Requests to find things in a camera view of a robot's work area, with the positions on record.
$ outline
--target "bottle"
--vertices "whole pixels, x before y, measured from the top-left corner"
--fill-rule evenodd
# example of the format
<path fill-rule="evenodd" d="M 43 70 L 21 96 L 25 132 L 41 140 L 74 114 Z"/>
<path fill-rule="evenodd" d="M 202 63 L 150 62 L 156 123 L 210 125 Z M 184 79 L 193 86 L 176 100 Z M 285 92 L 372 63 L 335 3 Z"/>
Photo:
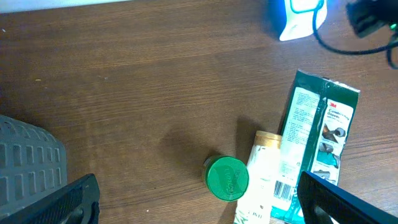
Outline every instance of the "bottle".
<path fill-rule="evenodd" d="M 282 136 L 278 134 L 256 132 L 247 166 L 249 186 L 238 200 L 234 223 L 269 223 L 279 171 L 281 140 Z"/>

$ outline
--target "product label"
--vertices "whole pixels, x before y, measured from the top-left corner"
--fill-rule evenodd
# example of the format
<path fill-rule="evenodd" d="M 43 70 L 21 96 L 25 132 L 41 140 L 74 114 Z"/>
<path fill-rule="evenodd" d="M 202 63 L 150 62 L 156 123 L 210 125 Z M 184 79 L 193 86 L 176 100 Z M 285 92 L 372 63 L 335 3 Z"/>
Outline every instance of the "product label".
<path fill-rule="evenodd" d="M 297 87 L 294 91 L 282 136 L 282 160 L 274 189 L 273 206 L 285 211 L 289 209 L 292 201 L 319 100 L 318 94 L 303 88 Z"/>
<path fill-rule="evenodd" d="M 249 186 L 238 200 L 234 223 L 269 223 L 279 160 L 279 149 L 253 146 L 247 166 Z"/>
<path fill-rule="evenodd" d="M 328 100 L 322 122 L 322 134 L 318 138 L 311 172 L 337 185 L 340 174 L 340 158 L 346 142 L 347 130 L 354 109 L 342 103 Z"/>

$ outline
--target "green lid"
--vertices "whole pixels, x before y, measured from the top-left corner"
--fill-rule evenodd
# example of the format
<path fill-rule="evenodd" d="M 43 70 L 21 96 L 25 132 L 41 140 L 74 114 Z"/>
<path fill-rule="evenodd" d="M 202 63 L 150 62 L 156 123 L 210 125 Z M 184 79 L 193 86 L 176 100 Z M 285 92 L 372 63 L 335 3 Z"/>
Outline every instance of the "green lid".
<path fill-rule="evenodd" d="M 216 157 L 210 161 L 204 178 L 210 192 L 227 202 L 242 197 L 249 185 L 246 165 L 230 156 Z"/>

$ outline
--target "black plastic object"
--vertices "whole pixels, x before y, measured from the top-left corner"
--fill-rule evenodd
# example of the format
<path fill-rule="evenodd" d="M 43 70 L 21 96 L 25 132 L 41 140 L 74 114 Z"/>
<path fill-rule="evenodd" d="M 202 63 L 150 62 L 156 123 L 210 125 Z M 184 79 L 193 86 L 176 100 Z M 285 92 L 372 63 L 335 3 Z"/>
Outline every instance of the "black plastic object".
<path fill-rule="evenodd" d="M 306 224 L 383 223 L 396 224 L 398 218 L 351 195 L 317 175 L 302 172 L 297 195 Z"/>
<path fill-rule="evenodd" d="M 97 224 L 99 199 L 97 180 L 94 174 L 87 174 L 1 220 L 0 224 Z"/>

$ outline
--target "brown wooden surface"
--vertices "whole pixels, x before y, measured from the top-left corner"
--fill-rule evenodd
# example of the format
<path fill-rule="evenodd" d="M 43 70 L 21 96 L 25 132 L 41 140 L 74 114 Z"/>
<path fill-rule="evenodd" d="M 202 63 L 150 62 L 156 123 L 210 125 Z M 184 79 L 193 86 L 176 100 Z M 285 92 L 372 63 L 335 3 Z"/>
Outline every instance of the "brown wooden surface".
<path fill-rule="evenodd" d="M 321 29 L 356 40 L 344 1 Z M 211 151 L 247 160 L 257 129 L 276 132 L 298 68 L 362 93 L 340 187 L 398 215 L 398 74 L 384 54 L 346 57 L 313 37 L 279 42 L 267 1 L 168 0 L 0 15 L 0 113 L 48 129 L 68 179 L 92 172 L 100 223 L 231 223 L 235 204 L 201 182 Z"/>

